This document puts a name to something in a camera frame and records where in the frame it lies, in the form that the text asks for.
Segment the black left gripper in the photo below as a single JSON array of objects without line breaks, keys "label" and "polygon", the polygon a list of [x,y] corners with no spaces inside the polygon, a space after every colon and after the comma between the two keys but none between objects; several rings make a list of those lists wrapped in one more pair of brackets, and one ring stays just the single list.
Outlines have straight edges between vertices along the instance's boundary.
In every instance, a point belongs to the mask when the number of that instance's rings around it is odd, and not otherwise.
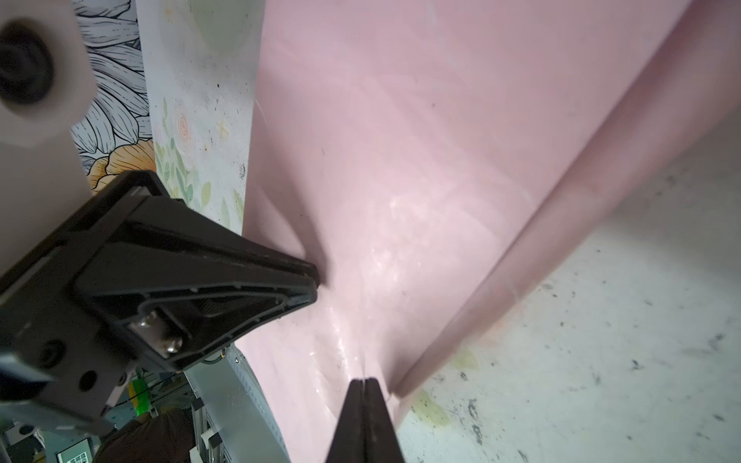
[{"label": "black left gripper", "polygon": [[140,144],[131,1],[1,5],[1,414],[104,435],[133,370],[181,372],[316,302],[320,274],[170,197]]}]

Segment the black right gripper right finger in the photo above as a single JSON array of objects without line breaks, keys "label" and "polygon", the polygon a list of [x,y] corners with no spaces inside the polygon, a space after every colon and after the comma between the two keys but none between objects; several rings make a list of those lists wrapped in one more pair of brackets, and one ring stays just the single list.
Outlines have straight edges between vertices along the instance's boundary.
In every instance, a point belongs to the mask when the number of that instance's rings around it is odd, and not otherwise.
[{"label": "black right gripper right finger", "polygon": [[366,461],[405,463],[380,384],[366,380]]}]

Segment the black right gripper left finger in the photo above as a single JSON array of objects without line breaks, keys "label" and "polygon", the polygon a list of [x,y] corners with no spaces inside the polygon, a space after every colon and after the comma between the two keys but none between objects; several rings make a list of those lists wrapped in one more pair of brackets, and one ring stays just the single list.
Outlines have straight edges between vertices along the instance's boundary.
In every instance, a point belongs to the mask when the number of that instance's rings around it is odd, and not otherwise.
[{"label": "black right gripper left finger", "polygon": [[326,463],[366,461],[365,422],[365,380],[353,379],[345,395]]}]

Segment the purple wrapping paper sheet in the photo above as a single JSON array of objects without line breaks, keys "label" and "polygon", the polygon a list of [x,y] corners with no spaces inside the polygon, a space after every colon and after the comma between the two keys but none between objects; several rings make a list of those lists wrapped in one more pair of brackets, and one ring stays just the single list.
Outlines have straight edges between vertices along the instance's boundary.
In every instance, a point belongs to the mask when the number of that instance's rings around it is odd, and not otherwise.
[{"label": "purple wrapping paper sheet", "polygon": [[740,102],[736,1],[271,1],[244,235],[318,301],[239,341],[289,457],[347,385],[395,418]]}]

